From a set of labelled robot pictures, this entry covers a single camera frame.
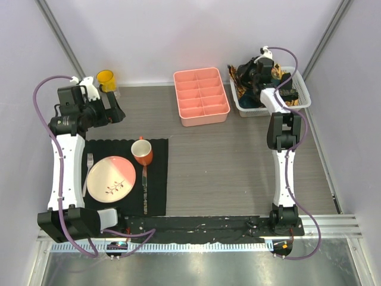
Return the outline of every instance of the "gray floor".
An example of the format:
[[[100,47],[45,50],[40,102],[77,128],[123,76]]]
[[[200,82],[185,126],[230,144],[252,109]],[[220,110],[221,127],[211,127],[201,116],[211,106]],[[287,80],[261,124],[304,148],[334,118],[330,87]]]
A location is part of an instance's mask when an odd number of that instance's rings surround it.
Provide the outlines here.
[[[88,139],[169,138],[167,215],[269,213],[275,186],[266,144],[269,117],[241,118],[230,103],[226,122],[185,128],[173,86],[120,92],[126,118],[91,129]],[[312,134],[296,152],[294,174],[303,206],[313,214],[337,213]]]

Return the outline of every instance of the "white enclosure wall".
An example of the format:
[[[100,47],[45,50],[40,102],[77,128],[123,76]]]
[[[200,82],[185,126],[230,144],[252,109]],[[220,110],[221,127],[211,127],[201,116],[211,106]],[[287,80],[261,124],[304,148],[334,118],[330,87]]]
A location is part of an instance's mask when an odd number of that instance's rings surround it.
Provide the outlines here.
[[[339,202],[381,271],[381,2],[356,0],[307,80],[310,110]]]
[[[52,147],[32,104],[35,86],[74,73],[34,1],[0,1],[0,284],[25,286],[35,258],[37,213],[46,211],[52,184]],[[48,120],[57,87],[39,94]]]
[[[264,45],[291,49],[303,71],[340,0],[48,0],[86,74],[172,82],[178,70],[242,64]],[[293,65],[289,55],[276,59]]]

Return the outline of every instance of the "fork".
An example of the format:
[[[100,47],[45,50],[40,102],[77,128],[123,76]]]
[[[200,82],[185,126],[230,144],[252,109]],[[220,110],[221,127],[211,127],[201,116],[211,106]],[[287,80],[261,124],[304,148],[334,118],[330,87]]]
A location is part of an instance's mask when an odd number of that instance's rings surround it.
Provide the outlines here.
[[[93,165],[94,165],[93,153],[88,153],[88,173],[86,174],[85,183],[83,184],[82,197],[84,197],[86,195],[86,189],[88,187],[87,186],[87,184],[88,184],[88,176],[89,176],[90,169],[91,169],[91,167]]]

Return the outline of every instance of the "knife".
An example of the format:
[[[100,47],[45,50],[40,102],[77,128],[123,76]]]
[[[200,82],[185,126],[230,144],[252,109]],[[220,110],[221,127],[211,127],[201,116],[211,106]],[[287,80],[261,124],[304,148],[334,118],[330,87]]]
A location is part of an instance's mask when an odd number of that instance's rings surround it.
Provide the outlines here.
[[[143,183],[143,198],[144,198],[144,214],[146,215],[148,213],[148,205],[147,205],[147,166],[143,166],[142,183]]]

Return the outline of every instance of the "leaf pattern on plate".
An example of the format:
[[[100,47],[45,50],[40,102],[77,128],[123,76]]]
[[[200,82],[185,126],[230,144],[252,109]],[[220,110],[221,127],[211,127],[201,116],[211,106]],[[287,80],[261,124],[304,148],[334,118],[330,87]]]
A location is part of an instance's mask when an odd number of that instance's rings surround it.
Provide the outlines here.
[[[114,194],[114,191],[119,191],[120,188],[123,187],[123,185],[122,185],[123,182],[124,182],[124,180],[121,181],[120,183],[118,183],[117,181],[114,181],[114,185],[113,185],[113,186],[108,186],[108,187],[107,187],[108,191],[106,191],[106,194],[111,194],[111,195],[113,195],[113,194]]]

